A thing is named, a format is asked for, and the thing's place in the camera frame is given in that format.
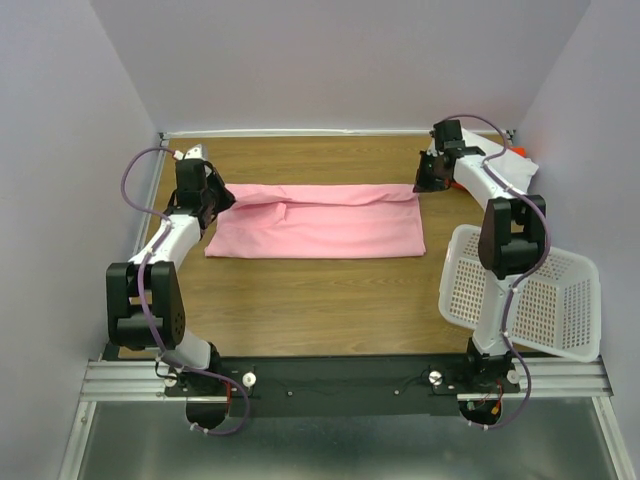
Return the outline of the pink t shirt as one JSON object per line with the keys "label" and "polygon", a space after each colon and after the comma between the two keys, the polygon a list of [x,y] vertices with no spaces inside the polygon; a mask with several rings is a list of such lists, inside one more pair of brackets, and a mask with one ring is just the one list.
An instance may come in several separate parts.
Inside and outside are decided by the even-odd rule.
{"label": "pink t shirt", "polygon": [[419,200],[408,184],[230,184],[208,257],[373,259],[426,253]]}

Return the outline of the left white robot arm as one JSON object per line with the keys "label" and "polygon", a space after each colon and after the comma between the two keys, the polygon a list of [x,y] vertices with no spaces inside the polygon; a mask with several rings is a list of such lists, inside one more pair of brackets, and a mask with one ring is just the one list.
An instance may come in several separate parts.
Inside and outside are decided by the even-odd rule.
{"label": "left white robot arm", "polygon": [[106,270],[109,340],[130,350],[156,350],[160,361],[187,373],[188,384],[201,395],[214,393],[221,384],[231,392],[238,384],[222,375],[215,346],[187,329],[178,270],[218,215],[233,206],[235,197],[202,153],[193,157],[167,152],[175,159],[176,187],[165,210],[144,207],[128,196],[127,177],[138,157],[121,179],[121,195],[128,206],[158,217],[160,224],[138,253]]}

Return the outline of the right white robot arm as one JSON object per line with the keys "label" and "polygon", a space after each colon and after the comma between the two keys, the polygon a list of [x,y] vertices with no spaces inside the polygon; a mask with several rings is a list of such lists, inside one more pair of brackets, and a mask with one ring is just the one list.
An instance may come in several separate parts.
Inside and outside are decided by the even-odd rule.
{"label": "right white robot arm", "polygon": [[431,147],[420,152],[413,192],[441,192],[459,183],[483,207],[477,251],[486,286],[496,291],[485,293],[492,305],[481,314],[464,359],[449,371],[462,388],[480,392],[505,380],[513,368],[518,352],[508,333],[509,310],[520,284],[545,262],[551,241],[544,199],[527,194],[490,165],[507,154],[506,134],[499,133],[501,150],[489,154],[466,143],[463,117],[451,115],[433,125]]}

